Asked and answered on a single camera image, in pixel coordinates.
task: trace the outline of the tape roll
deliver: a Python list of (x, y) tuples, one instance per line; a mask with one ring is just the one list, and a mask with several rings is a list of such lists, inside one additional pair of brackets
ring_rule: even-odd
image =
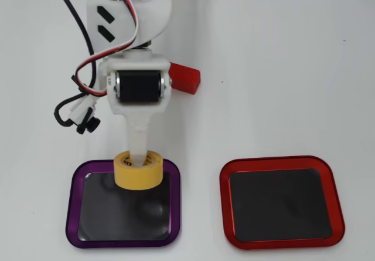
[(115, 183), (123, 189), (140, 191), (152, 189), (163, 180), (163, 158), (156, 152), (148, 151), (142, 167), (133, 167), (130, 152), (126, 151), (114, 159)]

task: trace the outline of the black cable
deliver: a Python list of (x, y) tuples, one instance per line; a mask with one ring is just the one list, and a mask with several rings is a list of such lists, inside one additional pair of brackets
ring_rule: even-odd
[(84, 96), (86, 96), (87, 94), (86, 93), (80, 93), (78, 95), (75, 95), (69, 99), (66, 99), (64, 101), (62, 101), (60, 104), (57, 105), (57, 107), (55, 108), (54, 110), (54, 117), (56, 118), (57, 122), (63, 126), (63, 127), (70, 127), (72, 126), (74, 123), (72, 122), (71, 119), (68, 119), (66, 121), (63, 121), (62, 118), (60, 117), (60, 109), (65, 106), (66, 104), (69, 104), (75, 100), (78, 100)]
[[(88, 49), (89, 54), (93, 55), (94, 54), (94, 48), (93, 48), (93, 45), (91, 44), (90, 37), (88, 36), (88, 33), (86, 31), (86, 28), (84, 27), (84, 25), (82, 23), (81, 18), (79, 17), (79, 15), (78, 15), (77, 11), (75, 10), (74, 6), (71, 4), (70, 0), (64, 0), (64, 3), (69, 8), (71, 14), (73, 15), (74, 19), (76, 20), (76, 22), (77, 22), (77, 24), (78, 24), (78, 26), (79, 26), (82, 34), (83, 34), (83, 37), (84, 37), (84, 39), (86, 41), (86, 45), (87, 45), (87, 49)], [(96, 62), (93, 61), (91, 63), (91, 65), (92, 65), (93, 69), (92, 69), (92, 74), (91, 74), (91, 82), (90, 82), (90, 85), (89, 85), (90, 88), (94, 87), (95, 82), (96, 82), (96, 75), (97, 75)], [(68, 119), (66, 121), (62, 120), (62, 118), (60, 116), (60, 109), (63, 106), (65, 106), (65, 105), (67, 105), (67, 104), (69, 104), (69, 103), (71, 103), (71, 102), (73, 102), (75, 100), (78, 100), (78, 99), (80, 99), (80, 98), (82, 98), (82, 97), (84, 97), (86, 95), (87, 95), (87, 93), (80, 93), (78, 95), (75, 95), (75, 96), (73, 96), (73, 97), (71, 97), (69, 99), (66, 99), (66, 100), (62, 101), (60, 104), (58, 104), (56, 106), (56, 108), (54, 110), (54, 117), (55, 117), (55, 119), (57, 120), (57, 122), (61, 126), (63, 126), (63, 127), (70, 127), (74, 123), (70, 119)]]
[(86, 124), (88, 119), (90, 118), (91, 114), (93, 113), (93, 109), (91, 107), (88, 108), (86, 115), (84, 116), (82, 123), (77, 125), (77, 132), (79, 134), (83, 134), (86, 131)]
[[(77, 22), (77, 24), (78, 24), (78, 26), (79, 26), (82, 34), (83, 34), (84, 40), (86, 41), (86, 44), (87, 44), (87, 49), (88, 49), (89, 54), (93, 55), (94, 54), (94, 48), (93, 48), (93, 45), (91, 44), (90, 37), (88, 36), (88, 33), (86, 31), (86, 28), (84, 27), (84, 25), (82, 23), (82, 20), (81, 20), (80, 16), (78, 15), (74, 6), (71, 4), (70, 0), (64, 0), (64, 3), (69, 8), (70, 13), (73, 15), (74, 19), (76, 20), (76, 22)], [(91, 75), (91, 82), (90, 82), (90, 85), (89, 85), (90, 88), (94, 87), (94, 84), (95, 84), (95, 81), (96, 81), (96, 62), (93, 61), (91, 63), (91, 65), (92, 65), (92, 68), (93, 68), (93, 73)]]

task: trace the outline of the red frame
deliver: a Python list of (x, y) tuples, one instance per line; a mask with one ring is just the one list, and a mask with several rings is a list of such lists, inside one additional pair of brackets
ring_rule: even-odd
[[(326, 239), (262, 240), (256, 242), (240, 242), (238, 239), (236, 239), (229, 182), (229, 177), (232, 173), (300, 170), (309, 168), (318, 170), (321, 175), (323, 192), (332, 227), (331, 237)], [(337, 244), (343, 238), (345, 224), (332, 170), (326, 162), (318, 157), (274, 157), (230, 161), (223, 167), (220, 173), (220, 193), (225, 236), (232, 245), (239, 249), (251, 250), (332, 246)]]

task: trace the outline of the red block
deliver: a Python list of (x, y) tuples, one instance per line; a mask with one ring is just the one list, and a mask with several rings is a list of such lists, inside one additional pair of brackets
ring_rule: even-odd
[(200, 71), (187, 66), (171, 63), (169, 76), (172, 78), (172, 88), (190, 94), (197, 92), (200, 84)]

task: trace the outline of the wire bundle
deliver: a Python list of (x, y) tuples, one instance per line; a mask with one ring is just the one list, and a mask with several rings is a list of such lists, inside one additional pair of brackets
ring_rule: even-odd
[[(133, 43), (134, 43), (134, 40), (136, 39), (137, 37), (137, 33), (138, 33), (138, 16), (137, 16), (137, 12), (135, 11), (135, 8), (133, 6), (133, 3), (131, 2), (131, 0), (121, 0), (125, 3), (125, 6), (129, 9), (133, 19), (134, 19), (134, 24), (135, 24), (135, 31), (134, 31), (134, 34), (133, 36), (128, 40), (126, 41), (125, 43), (122, 43), (114, 48), (109, 48), (103, 52), (100, 52), (98, 54), (95, 54), (94, 53), (94, 49), (93, 49), (93, 46), (91, 44), (91, 40), (90, 40), (90, 37), (88, 36), (88, 33), (86, 31), (86, 28), (84, 27), (83, 23), (82, 23), (82, 20), (81, 18), (79, 17), (77, 11), (75, 10), (74, 6), (71, 4), (70, 0), (64, 0), (64, 3), (66, 4), (66, 6), (69, 8), (69, 11), (71, 12), (71, 14), (73, 15), (73, 18), (76, 20), (82, 34), (83, 34), (83, 37), (86, 41), (86, 44), (87, 44), (87, 49), (88, 49), (88, 52), (90, 54), (90, 57), (85, 59), (85, 61), (83, 61), (79, 66), (78, 68), (76, 69), (76, 72), (75, 72), (75, 75), (74, 75), (74, 78), (72, 77), (72, 79), (76, 82), (76, 84), (78, 85), (81, 93), (78, 94), (78, 95), (75, 95), (69, 99), (66, 99), (64, 101), (62, 101), (60, 104), (57, 105), (57, 107), (55, 108), (54, 110), (54, 116), (57, 120), (57, 122), (61, 125), (61, 126), (64, 126), (64, 127), (70, 127), (72, 126), (74, 123), (68, 119), (66, 121), (63, 121), (61, 116), (60, 116), (60, 109), (75, 101), (75, 100), (78, 100), (88, 94), (91, 94), (93, 96), (96, 96), (96, 97), (103, 97), (105, 95), (107, 95), (107, 89), (105, 90), (102, 90), (102, 91), (95, 91), (93, 89), (94, 85), (95, 85), (95, 82), (96, 82), (96, 77), (97, 77), (97, 68), (96, 68), (96, 61), (98, 59), (102, 59), (104, 57), (107, 57), (111, 54), (114, 54), (114, 53), (117, 53), (119, 51), (122, 51), (122, 50), (125, 50), (126, 48), (128, 48), (129, 46), (131, 46)], [(90, 81), (90, 84), (87, 86), (85, 85), (79, 78), (79, 71), (86, 65), (88, 65), (89, 63), (91, 63), (91, 67), (92, 67), (92, 74), (91, 74), (91, 81)]]

